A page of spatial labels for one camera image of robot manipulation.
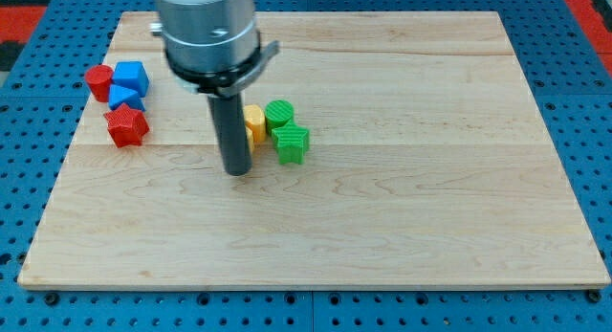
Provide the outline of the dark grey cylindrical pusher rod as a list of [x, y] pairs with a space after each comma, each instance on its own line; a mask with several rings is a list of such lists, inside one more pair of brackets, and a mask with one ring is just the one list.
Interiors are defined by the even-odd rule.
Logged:
[[241, 96], [207, 95], [207, 100], [225, 172], [232, 176], [248, 173], [252, 162]]

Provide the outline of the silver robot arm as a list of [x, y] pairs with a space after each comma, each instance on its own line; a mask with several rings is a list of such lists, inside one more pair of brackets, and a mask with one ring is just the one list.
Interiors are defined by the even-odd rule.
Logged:
[[280, 44], [262, 45], [253, 0], [154, 0], [150, 26], [164, 42], [168, 67], [194, 94], [207, 97], [224, 170], [251, 170], [242, 92], [264, 72]]

